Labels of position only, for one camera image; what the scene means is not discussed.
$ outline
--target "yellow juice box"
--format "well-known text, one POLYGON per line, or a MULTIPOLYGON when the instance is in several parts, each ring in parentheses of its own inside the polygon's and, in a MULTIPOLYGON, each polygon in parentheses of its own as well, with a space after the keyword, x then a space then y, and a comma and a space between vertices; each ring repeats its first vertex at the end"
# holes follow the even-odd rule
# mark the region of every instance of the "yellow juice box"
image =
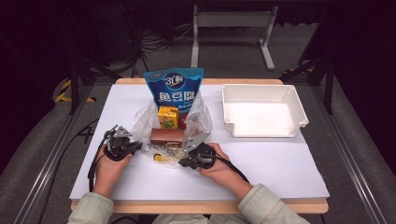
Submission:
POLYGON ((158 120, 162 129, 177 129, 178 109, 175 106, 161 105, 158 110, 158 120))

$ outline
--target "blue snack bag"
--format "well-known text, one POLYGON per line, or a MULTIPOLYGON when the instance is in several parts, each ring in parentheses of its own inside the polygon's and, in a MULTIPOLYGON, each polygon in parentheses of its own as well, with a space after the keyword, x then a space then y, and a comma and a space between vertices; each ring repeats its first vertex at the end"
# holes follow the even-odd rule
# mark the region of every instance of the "blue snack bag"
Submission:
POLYGON ((171 68, 143 74, 159 108, 176 106, 179 115, 187 116, 204 78, 203 68, 171 68))

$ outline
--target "metal frame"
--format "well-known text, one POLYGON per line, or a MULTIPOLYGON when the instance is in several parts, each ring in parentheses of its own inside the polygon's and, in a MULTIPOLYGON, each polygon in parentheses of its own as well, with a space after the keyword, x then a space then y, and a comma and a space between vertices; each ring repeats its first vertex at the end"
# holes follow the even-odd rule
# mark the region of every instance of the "metal frame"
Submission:
POLYGON ((258 12, 199 12, 198 6, 194 6, 194 39, 192 44, 191 67, 198 66, 199 27, 265 27, 265 37, 259 39, 259 44, 268 70, 274 70, 275 66, 268 50, 268 42, 274 27, 276 12, 277 7, 273 7, 271 11, 258 12))

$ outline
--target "white plastic tray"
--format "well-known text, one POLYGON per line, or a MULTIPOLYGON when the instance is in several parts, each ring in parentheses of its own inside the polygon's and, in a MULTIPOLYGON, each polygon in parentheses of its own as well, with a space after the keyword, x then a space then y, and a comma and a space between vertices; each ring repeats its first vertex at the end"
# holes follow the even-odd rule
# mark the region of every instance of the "white plastic tray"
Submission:
POLYGON ((221 87, 225 129, 234 137, 294 137, 309 122, 292 85, 221 87))

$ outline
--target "wooden table edge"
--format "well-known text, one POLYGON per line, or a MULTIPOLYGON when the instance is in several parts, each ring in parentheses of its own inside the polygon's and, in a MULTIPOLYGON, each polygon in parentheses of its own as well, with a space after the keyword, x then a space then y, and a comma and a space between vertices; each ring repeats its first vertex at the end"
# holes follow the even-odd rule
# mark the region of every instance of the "wooden table edge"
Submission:
MULTIPOLYGON (((298 214, 324 214, 329 210, 326 199, 293 199, 283 202, 298 214)), ((125 201, 114 202, 114 213, 129 214, 238 214, 239 202, 125 201)), ((78 205, 72 201, 71 209, 78 205)))
MULTIPOLYGON (((203 84, 219 85, 219 84, 268 84, 268 85, 283 85, 279 79, 259 79, 259 78, 204 78, 203 84)), ((139 78, 119 78, 116 84, 146 84, 146 80, 139 78)))

